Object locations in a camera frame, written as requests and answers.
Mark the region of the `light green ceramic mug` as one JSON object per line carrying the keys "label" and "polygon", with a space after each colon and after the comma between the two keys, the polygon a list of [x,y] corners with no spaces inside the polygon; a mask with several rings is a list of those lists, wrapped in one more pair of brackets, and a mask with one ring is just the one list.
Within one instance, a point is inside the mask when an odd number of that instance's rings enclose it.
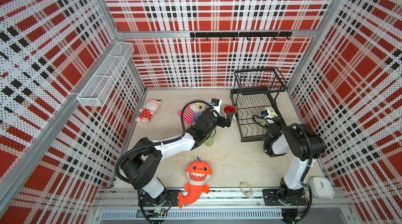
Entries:
{"label": "light green ceramic mug", "polygon": [[267,107],[264,109],[264,117],[276,118],[278,115],[273,108]]}

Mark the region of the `black wire dish rack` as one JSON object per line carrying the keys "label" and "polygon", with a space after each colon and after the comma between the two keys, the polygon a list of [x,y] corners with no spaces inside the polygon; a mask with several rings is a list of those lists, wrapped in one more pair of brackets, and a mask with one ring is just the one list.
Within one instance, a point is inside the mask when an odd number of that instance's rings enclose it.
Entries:
{"label": "black wire dish rack", "polygon": [[287,90],[287,81],[278,68],[242,69],[234,72],[232,105],[236,108],[236,120],[241,142],[262,141],[266,130],[254,121],[265,107],[271,107],[280,115],[276,99]]}

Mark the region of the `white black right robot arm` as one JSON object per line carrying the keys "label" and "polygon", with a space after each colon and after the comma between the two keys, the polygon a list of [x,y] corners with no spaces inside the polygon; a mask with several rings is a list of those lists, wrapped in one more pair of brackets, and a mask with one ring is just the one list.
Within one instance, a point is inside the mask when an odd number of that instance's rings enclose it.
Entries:
{"label": "white black right robot arm", "polygon": [[263,137],[265,153],[271,158],[283,156],[288,151],[292,153],[291,165],[281,186],[286,190],[301,189],[313,163],[325,152],[325,142],[306,124],[281,124],[282,118],[273,108],[265,108],[258,119],[260,122],[254,122],[266,130]]}

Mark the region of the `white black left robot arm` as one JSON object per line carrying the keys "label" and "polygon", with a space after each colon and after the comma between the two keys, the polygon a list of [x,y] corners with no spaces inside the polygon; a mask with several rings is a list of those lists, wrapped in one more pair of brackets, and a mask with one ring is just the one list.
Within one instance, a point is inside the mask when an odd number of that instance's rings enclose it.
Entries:
{"label": "white black left robot arm", "polygon": [[201,113],[195,125],[184,130],[183,135],[160,141],[150,141],[144,137],[125,154],[115,165],[116,176],[129,183],[134,189],[146,192],[152,199],[166,198],[165,186],[155,177],[161,161],[201,146],[216,127],[230,127],[234,112],[226,117],[215,110]]}

